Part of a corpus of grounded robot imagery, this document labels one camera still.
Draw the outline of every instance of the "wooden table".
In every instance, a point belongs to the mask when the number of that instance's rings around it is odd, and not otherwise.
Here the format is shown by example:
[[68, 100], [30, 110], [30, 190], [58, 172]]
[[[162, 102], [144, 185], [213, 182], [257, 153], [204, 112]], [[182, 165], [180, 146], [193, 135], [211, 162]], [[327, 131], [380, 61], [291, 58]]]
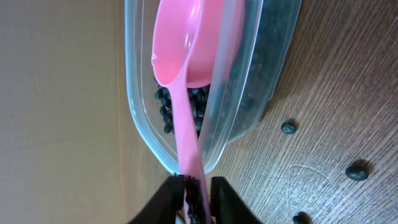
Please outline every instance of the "wooden table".
[[[397, 41], [396, 0], [303, 0], [274, 98], [209, 178], [227, 177], [264, 223], [291, 223], [300, 211], [314, 223], [398, 223]], [[168, 173], [132, 121], [123, 35], [119, 43], [122, 187], [130, 219]], [[289, 118], [299, 123], [293, 135], [280, 131]], [[372, 170], [362, 182], [345, 176], [358, 159]]]

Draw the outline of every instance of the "beige wall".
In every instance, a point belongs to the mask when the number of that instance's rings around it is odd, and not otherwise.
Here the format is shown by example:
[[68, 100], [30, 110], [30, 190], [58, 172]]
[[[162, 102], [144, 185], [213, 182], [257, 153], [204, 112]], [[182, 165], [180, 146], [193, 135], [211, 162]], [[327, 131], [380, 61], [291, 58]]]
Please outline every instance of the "beige wall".
[[0, 223], [122, 223], [114, 1], [0, 1]]

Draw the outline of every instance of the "clear plastic container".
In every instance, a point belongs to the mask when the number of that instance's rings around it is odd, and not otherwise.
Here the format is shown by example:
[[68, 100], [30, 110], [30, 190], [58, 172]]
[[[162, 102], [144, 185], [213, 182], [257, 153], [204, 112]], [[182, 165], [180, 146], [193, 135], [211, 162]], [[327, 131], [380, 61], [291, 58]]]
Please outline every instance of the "clear plastic container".
[[[223, 21], [210, 95], [199, 142], [205, 173], [219, 161], [227, 143], [244, 136], [274, 92], [290, 45], [301, 0], [244, 0], [243, 36], [231, 65], [228, 49], [236, 1], [224, 1]], [[148, 147], [170, 172], [178, 173], [173, 134], [164, 133], [157, 84], [150, 64], [159, 0], [125, 1], [127, 96], [133, 120]]]

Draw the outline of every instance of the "pink handle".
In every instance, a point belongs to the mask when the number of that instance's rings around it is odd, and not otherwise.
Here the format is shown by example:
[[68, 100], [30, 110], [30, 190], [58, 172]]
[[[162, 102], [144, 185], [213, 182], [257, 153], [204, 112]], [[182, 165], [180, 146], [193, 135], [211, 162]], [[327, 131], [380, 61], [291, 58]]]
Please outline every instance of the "pink handle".
[[[169, 92], [172, 97], [174, 133], [175, 140], [177, 142], [180, 173], [190, 175], [200, 181], [200, 190], [203, 208], [206, 215], [206, 223], [210, 224], [210, 206], [208, 201], [205, 171], [203, 169], [201, 149], [187, 93], [185, 75], [179, 74], [170, 85], [172, 85], [169, 87]], [[184, 206], [185, 217], [188, 221], [188, 207], [185, 203], [185, 199]]]

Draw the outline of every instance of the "pink plastic scoop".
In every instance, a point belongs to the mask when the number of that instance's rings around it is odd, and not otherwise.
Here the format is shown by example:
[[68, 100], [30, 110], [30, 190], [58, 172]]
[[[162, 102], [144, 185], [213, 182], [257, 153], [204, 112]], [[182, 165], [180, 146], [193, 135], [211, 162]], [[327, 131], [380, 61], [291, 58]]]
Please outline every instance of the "pink plastic scoop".
[[187, 88], [211, 82], [223, 6], [224, 0], [161, 0], [152, 43], [155, 77], [172, 97], [180, 173], [200, 181], [206, 223], [211, 223], [208, 193]]

